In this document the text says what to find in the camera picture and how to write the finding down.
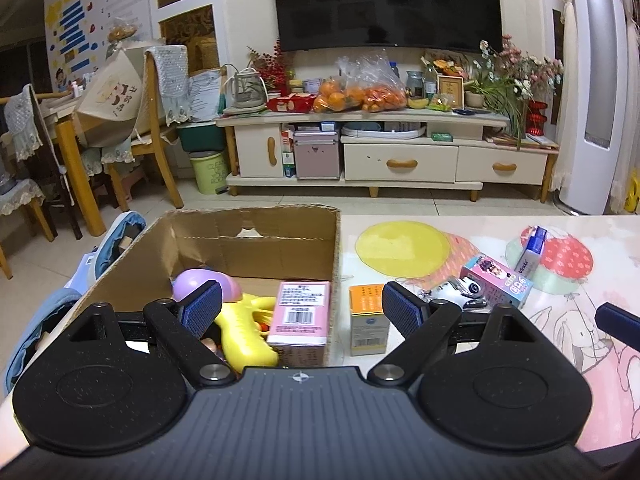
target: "tv stand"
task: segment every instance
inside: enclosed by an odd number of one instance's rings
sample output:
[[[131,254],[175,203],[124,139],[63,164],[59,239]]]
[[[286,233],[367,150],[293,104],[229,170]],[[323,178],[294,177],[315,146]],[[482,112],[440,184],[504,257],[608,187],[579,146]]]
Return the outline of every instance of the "tv stand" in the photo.
[[[370,139],[341,136],[344,171],[340,179],[302,180],[283,176],[280,130],[283,124],[319,121],[403,121],[427,123],[428,131],[450,132],[453,142],[417,139]],[[289,114],[267,112],[253,117],[216,120],[226,133],[231,174],[229,194],[245,186],[367,187],[372,198],[381,187],[461,189],[476,202],[485,183],[540,186],[546,202],[557,150],[516,149],[482,140],[484,127],[503,128],[507,117],[498,114],[460,116],[433,110],[398,110],[366,114]]]

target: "poster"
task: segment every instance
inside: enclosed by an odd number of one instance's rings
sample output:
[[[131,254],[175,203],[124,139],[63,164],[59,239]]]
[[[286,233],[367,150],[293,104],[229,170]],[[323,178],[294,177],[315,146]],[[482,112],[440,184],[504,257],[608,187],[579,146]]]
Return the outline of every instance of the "poster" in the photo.
[[[44,0],[49,72],[55,91],[104,64],[114,18],[138,26],[136,38],[151,38],[149,0]]]

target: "black television screen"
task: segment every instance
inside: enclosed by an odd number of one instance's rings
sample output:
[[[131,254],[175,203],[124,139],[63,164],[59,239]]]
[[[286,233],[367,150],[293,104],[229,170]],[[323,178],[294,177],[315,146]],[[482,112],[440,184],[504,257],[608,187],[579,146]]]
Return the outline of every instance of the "black television screen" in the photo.
[[[502,46],[500,0],[276,0],[283,50],[418,46],[477,52]]]

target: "blue gripper pad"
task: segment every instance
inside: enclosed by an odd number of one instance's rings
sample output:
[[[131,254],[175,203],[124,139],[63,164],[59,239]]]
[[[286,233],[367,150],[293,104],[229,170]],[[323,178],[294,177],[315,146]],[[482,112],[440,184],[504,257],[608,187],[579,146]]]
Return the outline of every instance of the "blue gripper pad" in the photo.
[[[424,323],[423,306],[426,307],[423,300],[399,283],[388,282],[382,289],[382,311],[405,339]]]
[[[596,326],[640,352],[640,317],[610,303],[598,307]]]
[[[189,332],[200,339],[222,309],[222,287],[214,280],[203,283],[178,302],[177,318]]]

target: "white standing air conditioner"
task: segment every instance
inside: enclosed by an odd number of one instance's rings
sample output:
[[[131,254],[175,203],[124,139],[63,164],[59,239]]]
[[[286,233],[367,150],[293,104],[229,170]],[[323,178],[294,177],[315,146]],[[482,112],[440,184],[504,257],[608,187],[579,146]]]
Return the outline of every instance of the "white standing air conditioner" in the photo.
[[[577,121],[571,177],[560,206],[575,214],[604,213],[620,151],[625,119],[627,43],[621,0],[574,0],[578,32]]]

